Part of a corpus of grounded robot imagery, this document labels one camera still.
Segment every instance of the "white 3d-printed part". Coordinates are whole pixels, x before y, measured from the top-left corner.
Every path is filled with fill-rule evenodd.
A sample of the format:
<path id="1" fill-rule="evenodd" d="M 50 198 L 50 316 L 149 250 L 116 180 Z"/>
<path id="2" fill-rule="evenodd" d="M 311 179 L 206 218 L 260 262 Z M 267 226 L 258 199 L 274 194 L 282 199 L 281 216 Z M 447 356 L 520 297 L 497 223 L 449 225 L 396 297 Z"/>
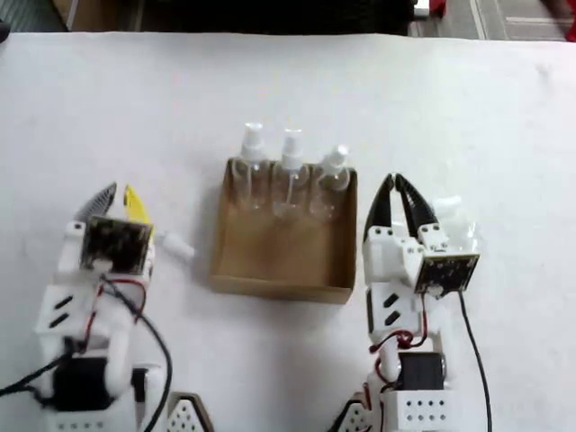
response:
<path id="1" fill-rule="evenodd" d="M 49 432 L 131 432 L 136 430 L 134 391 L 126 391 L 108 409 L 99 411 L 55 412 L 46 410 Z"/>
<path id="2" fill-rule="evenodd" d="M 351 403 L 338 432 L 357 432 L 368 428 L 368 415 L 362 403 Z"/>
<path id="3" fill-rule="evenodd" d="M 168 432 L 205 432 L 194 405 L 181 399 L 168 418 Z"/>
<path id="4" fill-rule="evenodd" d="M 387 391 L 387 431 L 456 430 L 452 391 Z"/>

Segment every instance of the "cardboard box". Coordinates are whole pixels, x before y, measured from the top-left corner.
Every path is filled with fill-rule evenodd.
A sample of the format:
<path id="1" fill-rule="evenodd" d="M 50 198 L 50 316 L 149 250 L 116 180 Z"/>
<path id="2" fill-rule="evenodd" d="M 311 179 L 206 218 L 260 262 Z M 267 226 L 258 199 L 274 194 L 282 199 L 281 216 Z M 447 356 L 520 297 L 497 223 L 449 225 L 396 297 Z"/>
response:
<path id="1" fill-rule="evenodd" d="M 211 285 L 220 293 L 345 303 L 356 278 L 356 171 L 345 209 L 331 223 L 278 220 L 271 209 L 242 211 L 234 202 L 231 160 L 220 195 Z"/>

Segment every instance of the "white table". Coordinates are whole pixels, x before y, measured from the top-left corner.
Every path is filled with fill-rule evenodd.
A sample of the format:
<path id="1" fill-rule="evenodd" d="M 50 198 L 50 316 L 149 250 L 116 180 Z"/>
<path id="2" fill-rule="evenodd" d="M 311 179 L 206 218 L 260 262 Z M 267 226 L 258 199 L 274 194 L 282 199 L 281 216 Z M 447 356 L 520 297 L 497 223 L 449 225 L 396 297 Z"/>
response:
<path id="1" fill-rule="evenodd" d="M 467 295 L 502 432 L 576 423 L 573 185 L 576 46 L 388 36 L 13 34 L 0 46 L 0 383 L 38 367 L 32 326 L 65 223 L 113 179 L 205 258 L 158 252 L 148 314 L 217 431 L 323 431 L 365 378 L 365 286 L 344 307 L 212 293 L 207 257 L 222 170 L 245 121 L 279 154 L 351 147 L 358 232 L 383 177 L 460 194 L 484 255 Z M 451 366 L 465 432 L 485 426 L 455 299 Z M 139 351 L 161 355 L 143 331 Z M 29 396 L 0 400 L 0 430 L 32 431 Z"/>

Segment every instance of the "floor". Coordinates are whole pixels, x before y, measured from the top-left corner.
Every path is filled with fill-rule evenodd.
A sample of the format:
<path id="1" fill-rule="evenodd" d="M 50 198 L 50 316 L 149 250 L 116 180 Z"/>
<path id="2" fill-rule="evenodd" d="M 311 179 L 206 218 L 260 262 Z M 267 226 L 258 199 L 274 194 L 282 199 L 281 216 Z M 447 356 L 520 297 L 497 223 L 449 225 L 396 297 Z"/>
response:
<path id="1" fill-rule="evenodd" d="M 447 0 L 443 19 L 414 22 L 410 34 L 511 41 L 564 41 L 573 15 L 566 0 Z"/>
<path id="2" fill-rule="evenodd" d="M 73 0 L 53 0 L 63 20 L 55 18 L 50 0 L 0 0 L 0 19 L 15 31 L 58 31 Z M 563 41 L 573 15 L 566 0 L 447 0 L 443 19 L 414 22 L 414 37 L 446 37 L 512 41 Z M 169 10 L 169 0 L 80 1 L 72 30 L 154 31 Z"/>

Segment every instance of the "black cable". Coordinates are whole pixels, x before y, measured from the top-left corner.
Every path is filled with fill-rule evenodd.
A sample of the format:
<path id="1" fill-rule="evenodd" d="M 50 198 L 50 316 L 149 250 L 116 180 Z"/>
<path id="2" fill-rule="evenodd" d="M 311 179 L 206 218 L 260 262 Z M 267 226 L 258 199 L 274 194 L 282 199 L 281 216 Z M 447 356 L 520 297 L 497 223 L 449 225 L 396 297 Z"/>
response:
<path id="1" fill-rule="evenodd" d="M 476 339 L 474 339 L 474 334 L 472 333 L 472 327 L 470 326 L 470 321 L 468 320 L 468 312 L 466 311 L 466 303 L 464 302 L 464 295 L 459 292 L 460 296 L 460 308 L 462 309 L 462 316 L 464 322 L 466 323 L 466 330 L 468 330 L 468 337 L 472 343 L 472 348 L 474 349 L 474 354 L 476 355 L 476 360 L 478 361 L 478 369 L 480 370 L 480 377 L 482 378 L 482 386 L 484 387 L 484 399 L 486 400 L 486 421 L 488 424 L 488 432 L 492 432 L 492 407 L 490 404 L 490 392 L 488 391 L 488 380 L 486 379 L 486 373 L 484 372 L 484 365 L 482 364 L 482 358 L 480 357 L 480 351 L 476 345 Z"/>
<path id="2" fill-rule="evenodd" d="M 46 364 L 41 369 L 37 370 L 36 372 L 32 372 L 29 375 L 24 376 L 20 381 L 15 382 L 14 384 L 10 384 L 7 387 L 4 387 L 0 390 L 0 398 L 3 396 L 7 396 L 9 394 L 15 394 L 19 392 L 27 392 L 24 390 L 25 386 L 35 379 L 39 378 L 41 375 L 45 374 L 47 371 L 58 367 L 62 363 L 66 362 L 74 353 L 71 351 L 67 351 L 65 354 L 57 357 L 56 359 L 52 360 L 50 363 Z"/>
<path id="3" fill-rule="evenodd" d="M 156 411 L 154 411 L 154 414 L 152 415 L 150 422 L 144 429 L 144 432 L 152 432 L 152 429 L 158 423 L 158 419 L 162 415 L 162 411 L 164 410 L 164 407 L 166 406 L 168 400 L 168 394 L 170 393 L 170 385 L 172 383 L 172 356 L 170 355 L 170 351 L 168 351 L 164 339 L 160 336 L 160 333 L 156 330 L 156 327 L 154 327 L 154 324 L 152 324 L 150 319 L 146 315 L 144 315 L 140 311 L 140 309 L 118 289 L 118 287 L 114 282 L 108 280 L 104 275 L 102 275 L 101 278 L 113 290 L 113 292 L 104 291 L 104 293 L 120 299 L 122 303 L 126 305 L 130 313 L 134 315 L 134 317 L 144 322 L 146 327 L 148 327 L 150 333 L 152 333 L 154 339 L 158 342 L 158 345 L 160 346 L 160 349 L 162 350 L 162 353 L 166 358 L 166 381 L 164 383 L 164 390 L 162 391 L 162 397 L 160 398 L 160 402 L 158 403 Z"/>

